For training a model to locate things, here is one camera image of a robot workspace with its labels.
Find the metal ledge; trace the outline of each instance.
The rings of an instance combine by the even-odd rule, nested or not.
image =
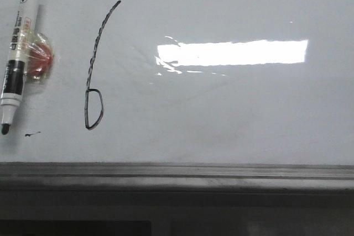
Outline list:
[[[354,192],[354,166],[0,163],[0,190]]]

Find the black marker cap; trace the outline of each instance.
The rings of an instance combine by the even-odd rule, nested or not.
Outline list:
[[[7,133],[9,133],[9,128],[10,128],[9,124],[2,124],[1,133],[3,135],[6,135]]]

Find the marker tip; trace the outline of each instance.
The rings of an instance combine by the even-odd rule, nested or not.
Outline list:
[[[6,135],[7,133],[9,133],[9,128],[10,128],[9,124],[2,124],[1,133],[3,135]]]

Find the marker label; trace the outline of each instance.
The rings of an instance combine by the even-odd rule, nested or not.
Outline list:
[[[3,93],[15,93],[22,95],[24,84],[25,63],[17,60],[9,60],[6,66]]]

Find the marker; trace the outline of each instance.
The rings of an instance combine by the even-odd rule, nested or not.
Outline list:
[[[1,92],[1,133],[7,134],[14,114],[20,106],[26,82],[30,32],[34,30],[39,0],[20,0],[11,37],[10,52]]]

